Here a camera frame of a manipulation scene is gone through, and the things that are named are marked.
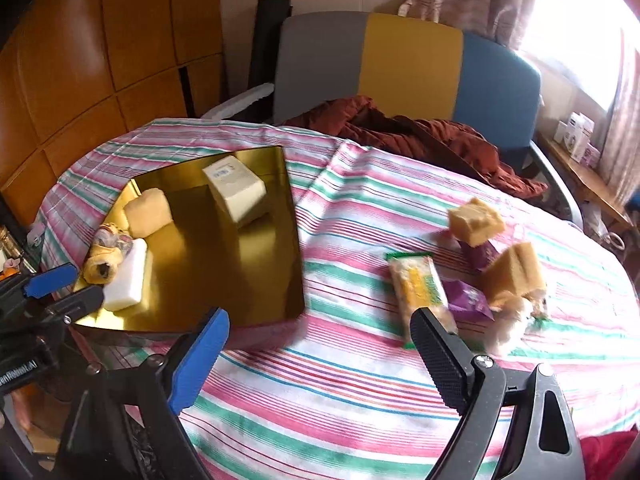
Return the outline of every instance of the white sponge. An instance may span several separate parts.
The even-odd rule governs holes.
[[[142,284],[145,277],[146,242],[133,240],[133,247],[118,267],[116,277],[103,288],[105,310],[115,312],[142,301]]]

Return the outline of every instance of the red cloth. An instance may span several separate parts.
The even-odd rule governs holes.
[[[498,149],[471,126],[443,120],[414,121],[404,116],[388,118],[366,96],[327,101],[285,124],[428,162],[518,198],[539,196],[547,188],[543,182],[517,176],[501,163]]]
[[[607,480],[631,447],[638,430],[619,431],[580,440],[586,480]]]

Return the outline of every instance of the purple snack wrapper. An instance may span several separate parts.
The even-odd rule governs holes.
[[[442,280],[442,287],[449,300],[449,311],[456,322],[493,320],[494,314],[482,291],[460,280]]]
[[[458,240],[458,243],[460,244],[462,255],[469,263],[469,267],[476,272],[485,270],[499,254],[497,249],[489,241],[484,244],[480,244],[477,247],[472,247],[460,240]]]

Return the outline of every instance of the gold reflective tray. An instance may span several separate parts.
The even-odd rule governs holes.
[[[259,176],[267,190],[268,212],[241,229],[220,214],[202,173],[227,155]],[[117,312],[101,308],[78,321],[80,332],[177,335],[192,330],[218,306],[228,312],[232,332],[253,328],[245,332],[255,333],[258,326],[291,322],[303,313],[298,231],[279,146],[205,156],[137,176],[104,221],[125,228],[124,205],[152,187],[164,191],[174,222],[145,239],[143,299]],[[84,286],[79,278],[74,290]]]

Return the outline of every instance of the yellow chair panel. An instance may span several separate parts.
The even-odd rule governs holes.
[[[462,65],[462,31],[391,14],[370,14],[358,94],[388,116],[448,119]]]

